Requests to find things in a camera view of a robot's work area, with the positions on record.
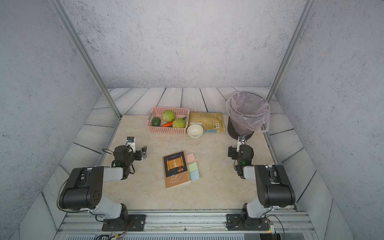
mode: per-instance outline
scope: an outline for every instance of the blue sticky note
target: blue sticky note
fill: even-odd
[[[200,178],[198,170],[191,172],[189,175],[191,177],[191,182]]]

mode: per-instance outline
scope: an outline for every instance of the aluminum frame pole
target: aluminum frame pole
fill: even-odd
[[[97,72],[91,58],[89,57],[87,51],[85,50],[83,44],[80,41],[79,36],[77,35],[76,31],[73,28],[73,25],[71,24],[71,21],[68,18],[68,15],[66,14],[63,5],[59,0],[48,0],[51,4],[53,10],[55,11],[57,17],[59,18],[60,22],[62,23],[65,31],[68,33],[69,37],[71,38],[73,44],[76,46],[77,51],[79,52],[81,58],[83,59],[85,65],[87,66],[88,70],[91,72],[91,75],[97,85],[99,86],[102,94],[105,96],[105,99],[107,100],[108,104],[113,109],[116,116],[120,119],[121,113],[119,109],[117,108],[115,102],[113,101],[111,95],[109,94],[108,89],[105,87],[105,84],[103,80],[101,79],[100,74]]]
[[[283,60],[281,61],[280,67],[277,70],[275,79],[272,82],[271,88],[268,92],[268,96],[266,97],[266,100],[270,102],[272,100],[273,95],[275,94],[281,79],[283,77],[284,71],[288,66],[288,63],[292,57],[293,52],[295,51],[295,46],[297,42],[300,39],[301,34],[303,33],[304,27],[312,13],[312,10],[316,4],[317,0],[307,0],[305,3],[303,12],[301,13],[299,22],[296,25],[295,31],[293,32],[293,35],[291,37],[291,41],[287,47],[287,50],[285,52],[285,55],[283,57]]]

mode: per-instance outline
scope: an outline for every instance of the plastic bag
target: plastic bag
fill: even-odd
[[[270,106],[261,96],[252,92],[237,92],[227,100],[226,108],[231,120],[240,126],[251,131],[269,131]]]

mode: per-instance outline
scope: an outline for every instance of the book cover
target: book cover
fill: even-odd
[[[163,157],[166,188],[191,182],[184,152],[174,153]]]

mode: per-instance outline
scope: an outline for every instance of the gray textured wall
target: gray textured wall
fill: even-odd
[[[269,86],[305,0],[62,0],[105,84]]]
[[[100,95],[47,0],[0,7],[0,239],[8,239]]]
[[[277,98],[357,239],[382,239],[384,1],[314,11]]]

